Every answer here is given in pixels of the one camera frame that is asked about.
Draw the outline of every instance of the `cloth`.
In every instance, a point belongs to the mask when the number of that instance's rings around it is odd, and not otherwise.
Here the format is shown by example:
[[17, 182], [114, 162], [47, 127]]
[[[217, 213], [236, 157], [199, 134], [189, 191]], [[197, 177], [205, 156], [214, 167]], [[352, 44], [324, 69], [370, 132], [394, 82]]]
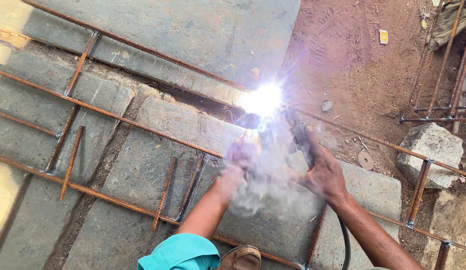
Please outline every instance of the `cloth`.
[[210, 270], [219, 266], [218, 250], [208, 239], [175, 234], [138, 260], [138, 270]]
[[[431, 34], [427, 38], [428, 48], [437, 50], [441, 46], [447, 44], [452, 33], [453, 23], [455, 22], [456, 14], [460, 1], [451, 1], [446, 3], [438, 14], [437, 24], [434, 26]], [[466, 30], [466, 0], [463, 6], [460, 18], [458, 18], [458, 26], [455, 31], [455, 36]]]

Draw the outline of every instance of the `forearm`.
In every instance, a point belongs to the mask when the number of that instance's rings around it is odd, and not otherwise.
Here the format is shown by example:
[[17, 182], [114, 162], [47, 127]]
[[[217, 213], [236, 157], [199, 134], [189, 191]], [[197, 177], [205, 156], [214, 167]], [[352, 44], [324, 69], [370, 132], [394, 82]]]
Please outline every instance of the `forearm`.
[[375, 267], [390, 270], [423, 269], [350, 194], [330, 203], [330, 206], [344, 221]]
[[188, 213], [175, 234], [189, 233], [213, 239], [218, 224], [228, 208], [228, 201], [221, 193], [218, 181], [201, 197]]

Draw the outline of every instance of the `twig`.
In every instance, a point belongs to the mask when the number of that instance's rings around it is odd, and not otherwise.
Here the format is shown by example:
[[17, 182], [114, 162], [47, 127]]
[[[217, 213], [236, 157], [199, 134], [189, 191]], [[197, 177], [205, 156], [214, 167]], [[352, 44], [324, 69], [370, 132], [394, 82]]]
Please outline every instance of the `twig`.
[[360, 135], [358, 135], [358, 139], [360, 139], [361, 144], [363, 144], [363, 146], [368, 150], [368, 147], [363, 143], [363, 140], [361, 139]]
[[310, 96], [311, 96], [312, 99], [315, 99], [315, 98], [313, 97], [313, 94], [310, 92], [310, 89], [308, 89], [307, 85], [305, 84], [305, 81], [304, 81], [303, 78], [301, 77], [300, 72], [298, 72], [297, 69], [296, 69], [296, 73], [298, 74], [298, 76], [300, 76], [300, 79], [301, 79], [301, 81], [303, 82], [303, 86], [304, 86], [305, 89], [308, 91], [308, 94], [310, 94]]

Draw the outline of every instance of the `dirt ground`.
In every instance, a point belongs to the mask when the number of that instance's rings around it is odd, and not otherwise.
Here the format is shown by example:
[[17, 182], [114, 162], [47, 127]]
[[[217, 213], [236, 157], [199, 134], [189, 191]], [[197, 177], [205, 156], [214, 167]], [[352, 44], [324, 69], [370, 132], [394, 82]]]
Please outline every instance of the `dirt ground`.
[[[280, 72], [291, 104], [318, 114], [321, 102], [333, 101], [332, 109], [321, 116], [333, 119], [339, 115], [336, 122], [399, 145], [406, 132], [419, 125], [400, 123], [399, 119], [403, 112], [415, 116], [409, 106], [410, 87], [427, 35], [427, 30], [420, 27], [421, 9], [430, 13], [427, 19], [430, 27], [436, 8], [429, 0], [302, 0]], [[386, 45], [379, 42], [380, 29], [388, 31]], [[448, 105], [465, 40], [463, 33], [453, 43], [435, 107]], [[420, 80], [426, 78], [422, 82], [422, 107], [427, 107], [430, 100], [427, 89], [434, 86], [443, 52], [440, 49], [434, 54], [429, 75], [420, 76]], [[448, 125], [440, 126], [450, 129]], [[357, 155], [365, 147], [358, 137], [326, 125], [323, 129], [336, 139], [333, 154], [359, 165]], [[402, 218], [405, 218], [415, 186], [397, 169], [397, 151], [367, 139], [363, 142], [373, 157], [373, 170], [401, 181]], [[455, 181], [450, 190], [466, 194], [466, 184]], [[429, 229], [438, 192], [425, 190], [415, 221], [417, 228]], [[417, 259], [422, 257], [426, 236], [401, 228], [399, 238]]]

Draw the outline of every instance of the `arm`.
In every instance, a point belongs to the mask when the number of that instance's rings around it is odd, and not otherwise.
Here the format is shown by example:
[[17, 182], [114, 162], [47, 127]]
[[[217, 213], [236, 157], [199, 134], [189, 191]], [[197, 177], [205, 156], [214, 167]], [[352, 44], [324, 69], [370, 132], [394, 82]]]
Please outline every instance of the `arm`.
[[311, 191], [325, 194], [326, 202], [344, 221], [375, 267], [423, 269], [348, 193], [340, 164], [326, 148], [320, 146], [312, 128], [307, 128], [307, 135], [315, 165], [301, 184]]

